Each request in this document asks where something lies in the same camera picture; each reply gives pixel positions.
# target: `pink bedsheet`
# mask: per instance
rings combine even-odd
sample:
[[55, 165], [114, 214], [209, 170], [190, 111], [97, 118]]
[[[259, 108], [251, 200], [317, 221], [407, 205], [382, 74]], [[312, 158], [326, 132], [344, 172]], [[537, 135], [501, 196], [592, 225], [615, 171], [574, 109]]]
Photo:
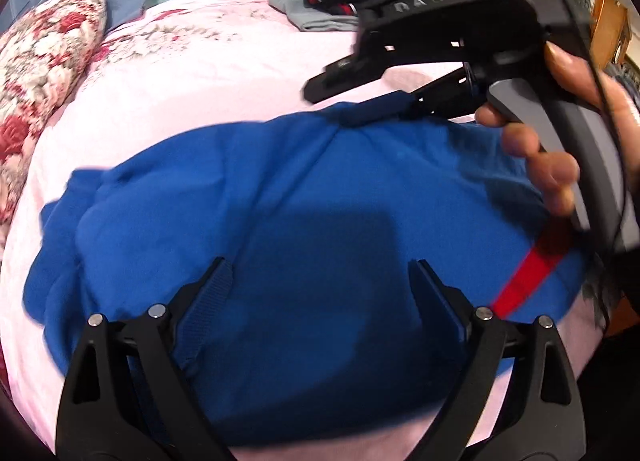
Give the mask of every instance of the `pink bedsheet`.
[[[348, 33], [302, 34], [266, 0], [173, 0], [106, 39], [74, 100], [54, 115], [38, 143], [0, 272], [0, 335], [14, 402], [50, 447], [63, 377], [50, 360], [42, 327], [22, 307], [44, 204], [64, 192], [74, 169], [113, 167], [182, 131], [362, 101], [415, 88], [458, 65], [391, 70], [381, 81], [317, 106], [305, 104], [305, 80], [348, 54], [352, 43]], [[559, 329], [580, 372], [601, 337], [592, 302], [578, 297]], [[494, 385], [472, 441], [490, 433], [508, 379], [507, 373]], [[426, 415], [354, 437], [234, 452], [241, 461], [399, 461], [432, 420]]]

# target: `black device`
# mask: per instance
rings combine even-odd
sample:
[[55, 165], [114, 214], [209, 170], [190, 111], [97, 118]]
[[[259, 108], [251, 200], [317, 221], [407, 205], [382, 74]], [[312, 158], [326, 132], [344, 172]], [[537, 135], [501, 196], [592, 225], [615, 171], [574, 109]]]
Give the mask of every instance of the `black device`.
[[507, 118], [531, 125], [545, 150], [566, 151], [578, 161], [574, 220], [592, 235], [596, 252], [606, 255], [614, 238], [618, 252], [639, 245], [610, 129], [597, 111], [558, 86], [544, 62], [548, 40], [587, 57], [582, 48], [588, 48], [588, 12], [574, 12], [582, 44], [561, 0], [371, 0], [358, 12], [354, 53], [306, 83], [307, 101], [377, 80], [389, 67], [463, 62], [415, 91], [415, 109], [406, 116], [456, 118], [489, 102]]
[[[108, 322], [92, 315], [66, 376], [56, 430], [60, 461], [234, 461], [171, 358], [177, 324], [200, 288], [221, 267], [217, 258], [198, 282], [182, 287], [168, 305]], [[426, 261], [409, 264], [418, 308], [431, 328], [456, 333], [467, 358], [452, 393], [407, 461], [578, 461], [586, 451], [580, 394], [553, 321], [502, 321], [487, 307], [473, 308], [447, 287]], [[440, 308], [434, 317], [433, 309]], [[140, 370], [168, 440], [149, 436], [140, 412], [129, 358]], [[466, 447], [503, 358], [513, 373], [492, 436]]]

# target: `floral pattern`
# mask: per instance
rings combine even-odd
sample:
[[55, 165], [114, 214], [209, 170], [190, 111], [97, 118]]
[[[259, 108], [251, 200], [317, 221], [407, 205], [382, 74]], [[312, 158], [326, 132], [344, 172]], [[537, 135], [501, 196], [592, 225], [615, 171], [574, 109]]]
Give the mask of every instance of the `floral pattern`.
[[0, 37], [0, 250], [44, 127], [100, 45], [105, 0], [49, 0]]

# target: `gray folded garment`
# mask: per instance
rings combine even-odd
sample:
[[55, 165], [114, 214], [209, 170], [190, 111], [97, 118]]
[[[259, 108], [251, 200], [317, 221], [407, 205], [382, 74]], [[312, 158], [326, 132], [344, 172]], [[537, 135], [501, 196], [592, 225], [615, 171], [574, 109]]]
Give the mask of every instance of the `gray folded garment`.
[[286, 14], [291, 24], [301, 32], [356, 32], [358, 18], [354, 16], [332, 16], [309, 8], [304, 0], [269, 0], [269, 5]]

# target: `fingernail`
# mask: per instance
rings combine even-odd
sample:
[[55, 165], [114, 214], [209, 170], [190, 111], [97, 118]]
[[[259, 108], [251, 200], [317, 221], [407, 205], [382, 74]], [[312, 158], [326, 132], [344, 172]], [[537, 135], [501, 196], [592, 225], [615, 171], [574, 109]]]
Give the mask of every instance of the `fingernail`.
[[572, 66], [574, 58], [568, 54], [565, 50], [556, 46], [552, 42], [546, 44], [546, 50], [551, 55], [551, 58], [555, 60], [560, 66]]
[[576, 180], [578, 166], [573, 162], [562, 161], [554, 164], [551, 169], [551, 177], [559, 184], [570, 184]]

